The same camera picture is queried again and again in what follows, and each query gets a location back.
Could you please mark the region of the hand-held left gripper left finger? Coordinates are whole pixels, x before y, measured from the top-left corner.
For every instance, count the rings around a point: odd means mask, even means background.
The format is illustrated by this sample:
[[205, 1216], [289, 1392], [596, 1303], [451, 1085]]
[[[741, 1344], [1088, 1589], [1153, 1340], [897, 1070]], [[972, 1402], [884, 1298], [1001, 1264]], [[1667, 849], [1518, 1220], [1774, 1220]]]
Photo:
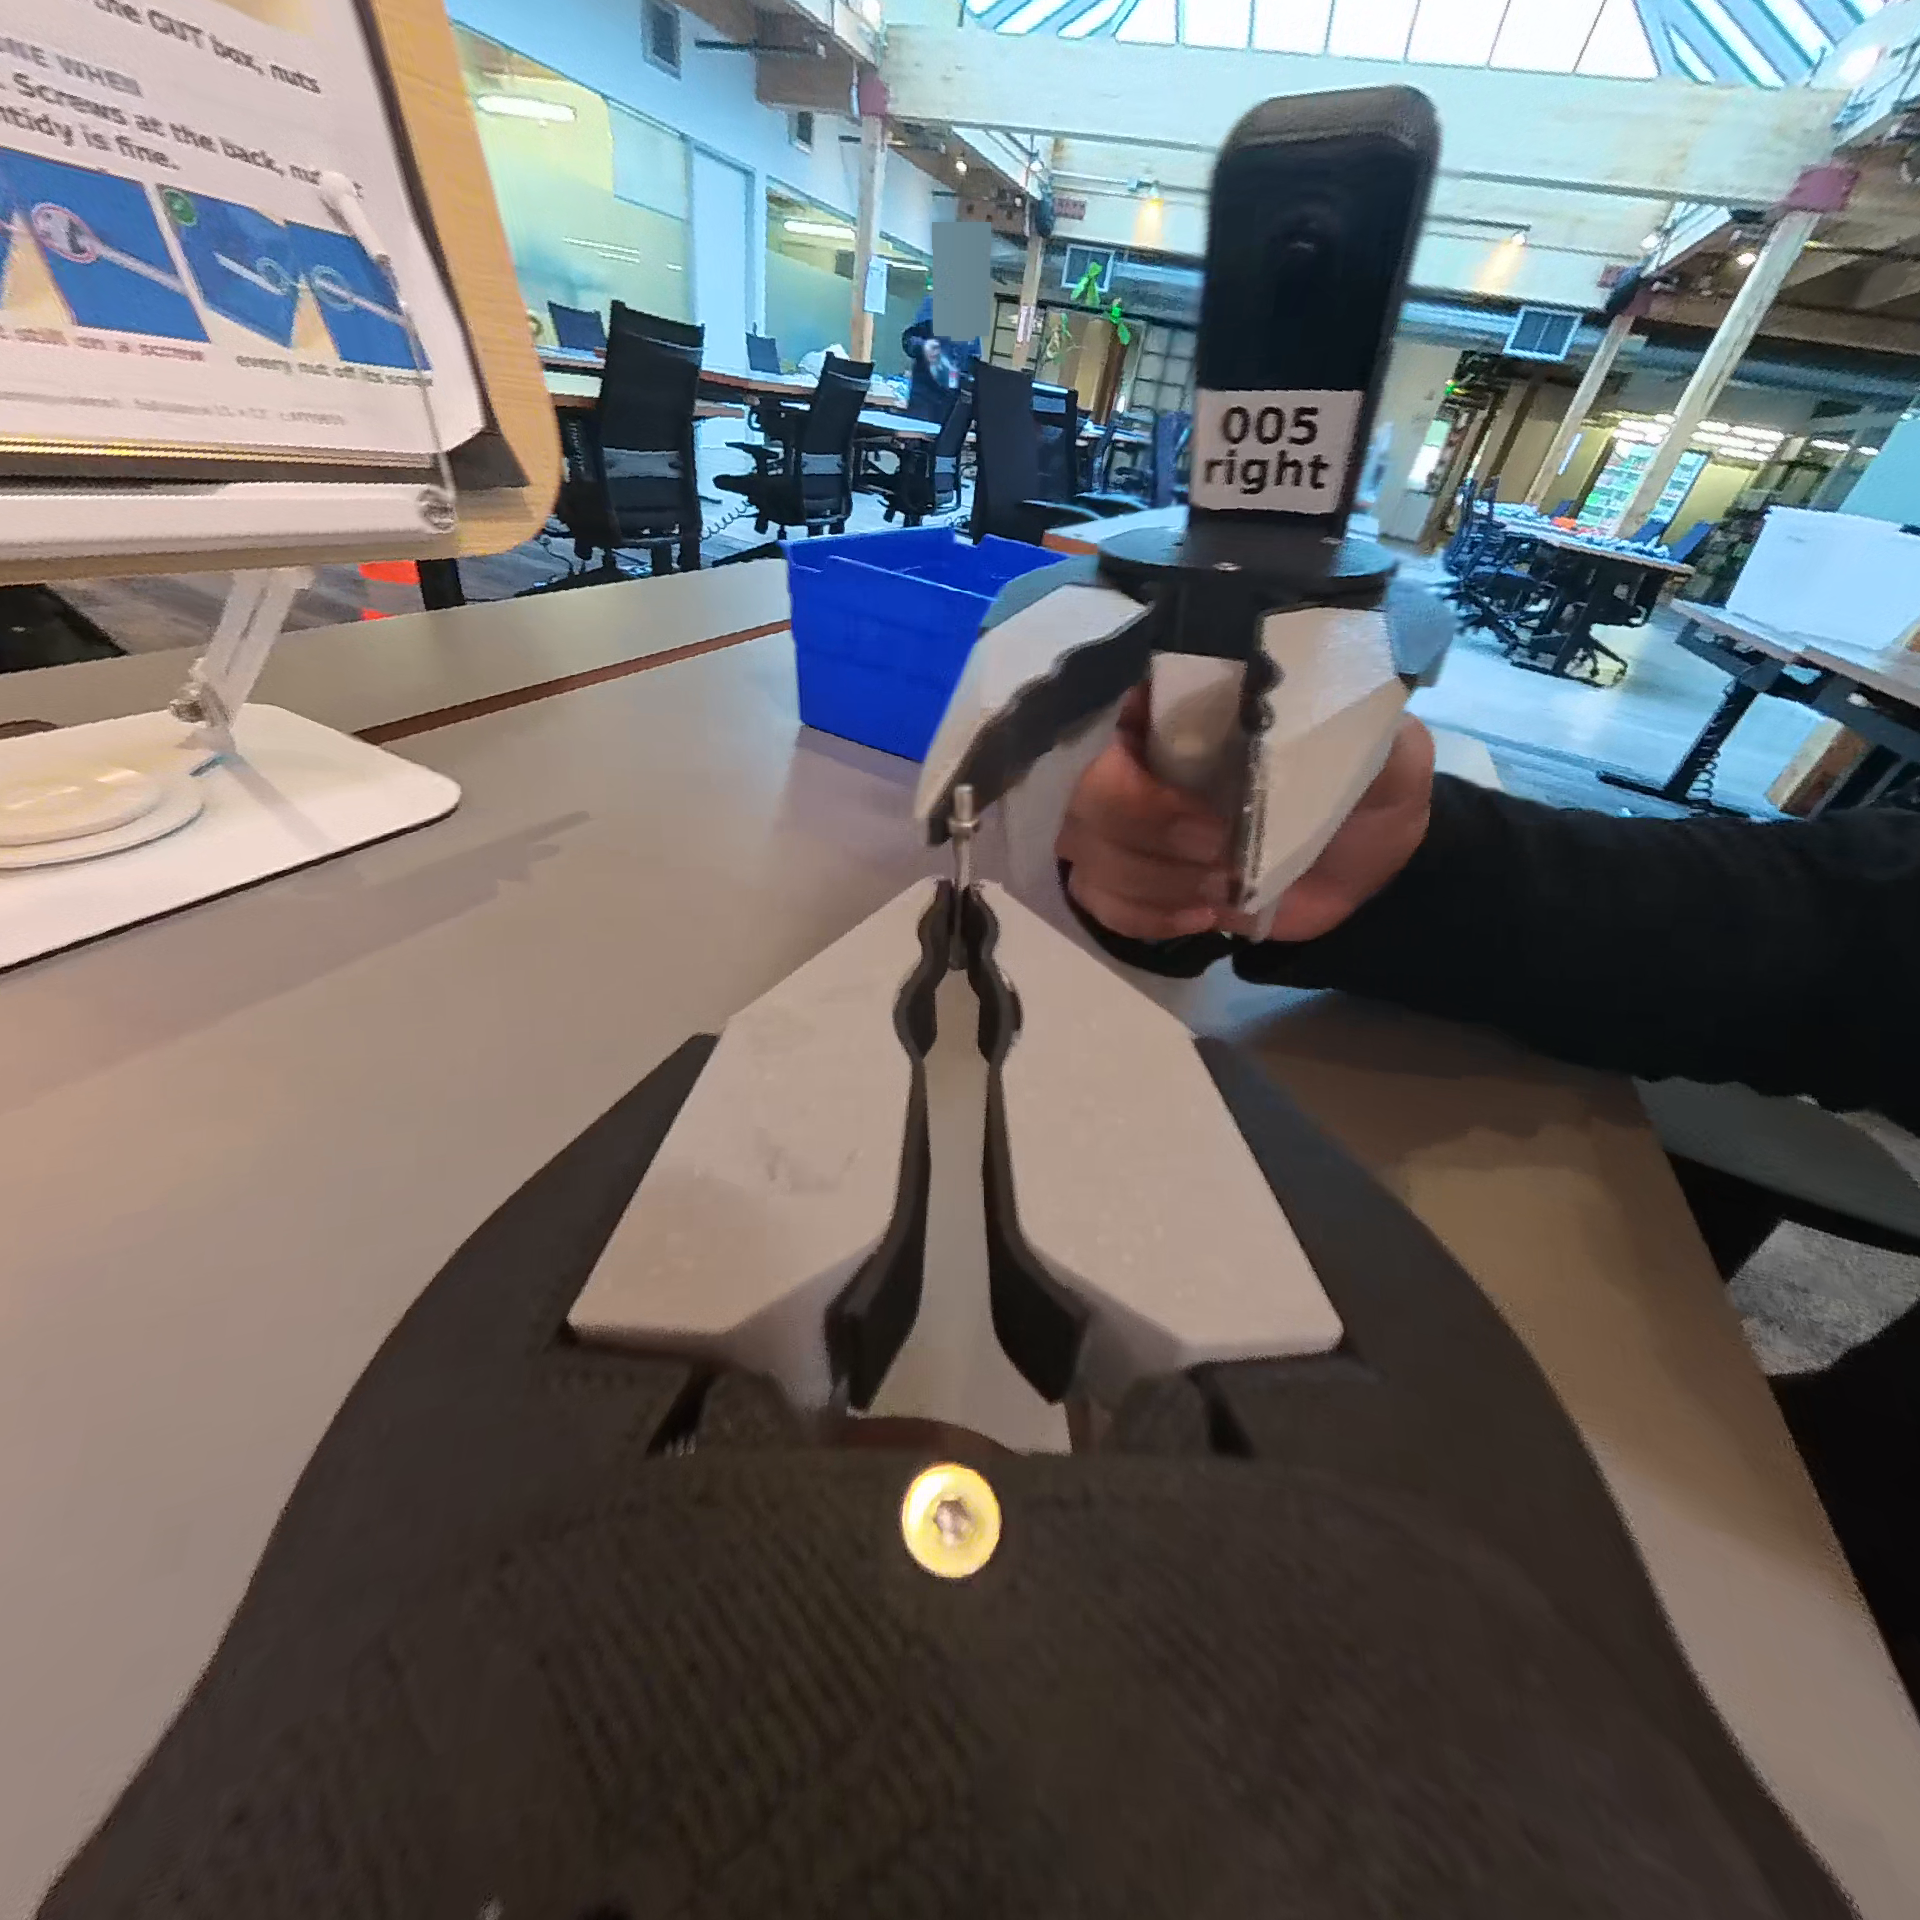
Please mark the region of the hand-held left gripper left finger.
[[917, 880], [739, 1012], [693, 1078], [569, 1333], [868, 1409], [926, 1264], [926, 1053], [948, 880]]

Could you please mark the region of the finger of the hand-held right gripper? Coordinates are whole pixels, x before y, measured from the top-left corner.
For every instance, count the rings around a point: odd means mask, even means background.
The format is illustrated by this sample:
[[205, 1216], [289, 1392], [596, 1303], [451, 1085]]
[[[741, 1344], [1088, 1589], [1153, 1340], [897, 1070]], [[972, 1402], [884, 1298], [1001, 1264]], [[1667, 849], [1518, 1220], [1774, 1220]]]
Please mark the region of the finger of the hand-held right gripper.
[[1383, 608], [1265, 612], [1246, 685], [1237, 919], [1265, 937], [1388, 765], [1407, 685]]
[[1156, 617], [1114, 588], [1024, 588], [981, 628], [926, 745], [915, 820], [954, 843], [955, 788], [972, 793], [978, 870], [1045, 922], [1070, 922], [1057, 840], [1114, 711], [1143, 681]]

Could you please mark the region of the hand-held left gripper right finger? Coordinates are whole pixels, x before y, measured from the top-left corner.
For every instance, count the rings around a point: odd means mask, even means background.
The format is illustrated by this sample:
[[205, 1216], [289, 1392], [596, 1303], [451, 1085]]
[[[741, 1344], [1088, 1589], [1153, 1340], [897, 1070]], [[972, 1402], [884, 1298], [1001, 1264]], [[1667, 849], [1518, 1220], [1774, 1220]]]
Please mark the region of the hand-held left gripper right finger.
[[959, 905], [984, 1055], [981, 1213], [1001, 1356], [1050, 1403], [1341, 1344], [1184, 1020], [1001, 885]]

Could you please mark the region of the person's right hand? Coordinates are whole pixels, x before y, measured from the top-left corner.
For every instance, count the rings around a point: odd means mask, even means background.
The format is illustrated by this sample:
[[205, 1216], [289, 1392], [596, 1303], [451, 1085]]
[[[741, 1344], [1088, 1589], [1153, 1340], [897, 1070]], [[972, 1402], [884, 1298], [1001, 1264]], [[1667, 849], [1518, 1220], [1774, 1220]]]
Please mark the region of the person's right hand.
[[1136, 693], [1119, 705], [1114, 739], [1084, 772], [1057, 836], [1070, 896], [1119, 940], [1320, 940], [1402, 875], [1426, 843], [1433, 739], [1403, 717], [1359, 809], [1283, 901], [1254, 919], [1237, 912], [1229, 820], [1151, 772], [1143, 725], [1143, 693]]

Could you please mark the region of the blue plastic bin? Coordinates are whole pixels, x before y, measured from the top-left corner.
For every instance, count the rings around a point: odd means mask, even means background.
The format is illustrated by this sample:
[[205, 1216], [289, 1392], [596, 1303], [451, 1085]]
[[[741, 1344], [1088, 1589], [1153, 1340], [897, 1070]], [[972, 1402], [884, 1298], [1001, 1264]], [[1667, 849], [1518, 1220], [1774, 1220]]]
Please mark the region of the blue plastic bin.
[[926, 760], [993, 595], [1066, 553], [968, 540], [954, 528], [884, 528], [783, 540], [803, 725]]

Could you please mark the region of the black office chair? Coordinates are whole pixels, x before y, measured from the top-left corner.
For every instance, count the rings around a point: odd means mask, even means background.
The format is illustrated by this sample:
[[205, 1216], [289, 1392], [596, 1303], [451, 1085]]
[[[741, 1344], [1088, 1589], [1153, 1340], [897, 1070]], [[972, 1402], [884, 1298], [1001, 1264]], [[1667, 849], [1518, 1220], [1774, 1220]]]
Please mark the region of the black office chair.
[[1096, 520], [1089, 507], [1045, 494], [1033, 374], [972, 363], [972, 445], [968, 532], [978, 544], [989, 537], [1045, 544], [1050, 528]]
[[752, 457], [741, 474], [719, 474], [714, 485], [755, 510], [755, 532], [781, 528], [781, 540], [849, 532], [855, 426], [872, 395], [872, 363], [828, 351], [806, 404], [765, 398], [752, 405], [758, 439], [735, 450]]
[[648, 550], [653, 575], [700, 572], [700, 348], [700, 326], [611, 301], [599, 389], [576, 420], [563, 510], [585, 585], [629, 577], [629, 550]]

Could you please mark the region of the desk with blue chairs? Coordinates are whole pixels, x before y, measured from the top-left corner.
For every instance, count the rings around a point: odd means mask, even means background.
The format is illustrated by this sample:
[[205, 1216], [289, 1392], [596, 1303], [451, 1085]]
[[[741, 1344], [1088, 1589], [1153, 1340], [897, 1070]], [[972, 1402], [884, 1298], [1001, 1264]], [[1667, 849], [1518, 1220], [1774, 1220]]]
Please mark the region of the desk with blue chairs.
[[1625, 659], [1601, 628], [1644, 628], [1662, 599], [1696, 577], [1662, 540], [1619, 540], [1500, 505], [1499, 484], [1461, 492], [1440, 595], [1464, 632], [1488, 632], [1500, 659], [1562, 685], [1615, 686]]

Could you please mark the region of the long wooden desk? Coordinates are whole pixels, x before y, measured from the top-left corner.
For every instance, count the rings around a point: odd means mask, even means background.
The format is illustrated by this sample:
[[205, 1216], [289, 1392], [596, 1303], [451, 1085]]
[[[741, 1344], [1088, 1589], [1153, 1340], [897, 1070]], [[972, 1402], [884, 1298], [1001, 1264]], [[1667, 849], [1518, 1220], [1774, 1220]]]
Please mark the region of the long wooden desk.
[[[539, 348], [544, 389], [557, 410], [587, 416], [599, 404], [604, 357], [569, 348]], [[758, 404], [806, 405], [817, 378], [806, 374], [735, 374], [700, 368], [695, 420], [746, 420]], [[905, 398], [868, 383], [864, 410], [878, 420], [905, 420]]]

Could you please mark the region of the wooden top desk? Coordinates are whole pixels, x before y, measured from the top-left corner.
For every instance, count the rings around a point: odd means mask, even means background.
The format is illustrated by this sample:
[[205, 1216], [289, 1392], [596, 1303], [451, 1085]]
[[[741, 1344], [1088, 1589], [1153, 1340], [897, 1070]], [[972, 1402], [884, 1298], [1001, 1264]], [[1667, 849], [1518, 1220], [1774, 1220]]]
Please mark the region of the wooden top desk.
[[1712, 664], [1729, 686], [1665, 781], [1597, 772], [1606, 788], [1662, 799], [1705, 818], [1777, 818], [1777, 805], [1731, 805], [1713, 798], [1718, 760], [1736, 725], [1777, 699], [1836, 725], [1836, 745], [1857, 742], [1857, 760], [1816, 777], [1806, 818], [1863, 805], [1918, 809], [1920, 781], [1920, 659], [1918, 628], [1901, 642], [1866, 646], [1844, 637], [1793, 637], [1766, 620], [1678, 606], [1678, 646]]

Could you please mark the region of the white box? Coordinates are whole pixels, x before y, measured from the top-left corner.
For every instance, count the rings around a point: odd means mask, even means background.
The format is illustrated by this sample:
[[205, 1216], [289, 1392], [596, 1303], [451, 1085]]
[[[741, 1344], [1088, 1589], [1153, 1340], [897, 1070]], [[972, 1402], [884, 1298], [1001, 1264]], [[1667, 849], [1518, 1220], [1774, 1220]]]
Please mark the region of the white box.
[[1774, 505], [1729, 591], [1729, 612], [1789, 637], [1896, 652], [1920, 617], [1920, 532]]

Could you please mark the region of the wooden document stand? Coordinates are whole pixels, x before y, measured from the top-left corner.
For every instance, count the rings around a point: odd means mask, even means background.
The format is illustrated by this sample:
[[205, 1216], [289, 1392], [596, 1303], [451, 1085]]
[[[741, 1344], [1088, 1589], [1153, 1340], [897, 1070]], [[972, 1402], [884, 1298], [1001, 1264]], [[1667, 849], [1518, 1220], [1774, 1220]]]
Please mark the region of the wooden document stand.
[[205, 799], [165, 843], [78, 870], [5, 872], [5, 968], [423, 830], [462, 799], [454, 781], [250, 696], [316, 568], [512, 550], [539, 532], [563, 477], [451, 14], [368, 4], [368, 17], [405, 179], [465, 324], [492, 424], [456, 450], [432, 439], [416, 465], [0, 439], [5, 588], [67, 575], [231, 575], [212, 642], [159, 710], [5, 739], [5, 772], [83, 754], [178, 754]]

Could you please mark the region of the grey chair seat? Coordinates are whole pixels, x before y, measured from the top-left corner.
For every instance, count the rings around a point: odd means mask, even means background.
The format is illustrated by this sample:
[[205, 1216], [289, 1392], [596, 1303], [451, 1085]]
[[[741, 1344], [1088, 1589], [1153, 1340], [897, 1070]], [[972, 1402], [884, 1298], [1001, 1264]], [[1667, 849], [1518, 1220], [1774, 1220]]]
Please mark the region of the grey chair seat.
[[1918, 1175], [1857, 1123], [1731, 1083], [1644, 1078], [1637, 1091], [1690, 1200], [1918, 1250]]

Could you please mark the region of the white round disc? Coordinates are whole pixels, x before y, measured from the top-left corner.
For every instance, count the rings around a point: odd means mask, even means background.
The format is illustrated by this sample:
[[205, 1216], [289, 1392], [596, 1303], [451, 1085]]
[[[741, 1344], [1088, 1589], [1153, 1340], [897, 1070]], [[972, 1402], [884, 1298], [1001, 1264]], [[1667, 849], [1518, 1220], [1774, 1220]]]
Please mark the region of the white round disc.
[[188, 830], [205, 799], [183, 760], [83, 754], [7, 768], [0, 783], [0, 872], [51, 872], [138, 853]]

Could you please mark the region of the person's black-clothed body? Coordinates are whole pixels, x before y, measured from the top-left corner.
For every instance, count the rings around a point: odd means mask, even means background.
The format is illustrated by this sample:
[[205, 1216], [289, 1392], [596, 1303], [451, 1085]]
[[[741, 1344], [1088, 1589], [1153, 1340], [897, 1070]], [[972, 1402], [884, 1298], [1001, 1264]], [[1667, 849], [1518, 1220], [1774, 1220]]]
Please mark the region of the person's black-clothed body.
[[1839, 1555], [1920, 1698], [1920, 1310], [1819, 1371], [1777, 1374], [1774, 1402], [1822, 1501]]

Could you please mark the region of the instruction sheet with blue pictures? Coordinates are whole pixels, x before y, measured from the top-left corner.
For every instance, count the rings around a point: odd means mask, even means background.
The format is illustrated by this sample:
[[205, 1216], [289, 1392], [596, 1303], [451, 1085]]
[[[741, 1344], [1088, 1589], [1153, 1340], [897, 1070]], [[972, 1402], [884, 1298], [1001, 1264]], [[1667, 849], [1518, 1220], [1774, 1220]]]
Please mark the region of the instruction sheet with blue pictures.
[[488, 433], [368, 4], [0, 8], [5, 445], [430, 462]]

